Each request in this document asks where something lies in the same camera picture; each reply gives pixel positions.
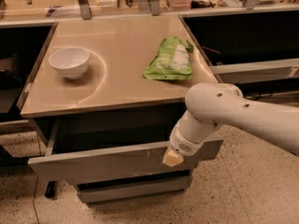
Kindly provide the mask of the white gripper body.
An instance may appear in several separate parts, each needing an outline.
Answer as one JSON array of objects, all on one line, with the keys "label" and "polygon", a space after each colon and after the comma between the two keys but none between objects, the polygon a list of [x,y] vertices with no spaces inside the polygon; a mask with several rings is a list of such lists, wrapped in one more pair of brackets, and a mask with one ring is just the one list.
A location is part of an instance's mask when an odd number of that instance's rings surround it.
[{"label": "white gripper body", "polygon": [[170,146],[177,153],[182,156],[193,156],[202,146],[203,142],[193,142],[187,140],[179,131],[178,127],[175,127],[170,134]]}]

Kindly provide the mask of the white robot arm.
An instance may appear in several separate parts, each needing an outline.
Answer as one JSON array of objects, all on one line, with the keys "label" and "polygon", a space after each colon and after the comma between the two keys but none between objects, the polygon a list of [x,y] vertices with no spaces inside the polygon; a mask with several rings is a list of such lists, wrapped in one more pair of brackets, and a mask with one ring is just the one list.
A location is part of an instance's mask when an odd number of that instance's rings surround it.
[{"label": "white robot arm", "polygon": [[299,155],[299,108],[252,101],[227,83],[198,83],[186,96],[187,110],[170,134],[163,164],[173,167],[203,146],[223,125],[250,133],[276,147]]}]

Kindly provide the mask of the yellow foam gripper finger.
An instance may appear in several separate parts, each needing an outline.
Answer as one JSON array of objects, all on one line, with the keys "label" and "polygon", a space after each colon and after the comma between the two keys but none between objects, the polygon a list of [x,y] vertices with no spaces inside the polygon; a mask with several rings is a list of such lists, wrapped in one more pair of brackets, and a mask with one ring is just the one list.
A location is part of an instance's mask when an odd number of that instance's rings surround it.
[{"label": "yellow foam gripper finger", "polygon": [[177,153],[174,149],[168,148],[164,153],[163,164],[174,167],[184,162],[181,154]]}]

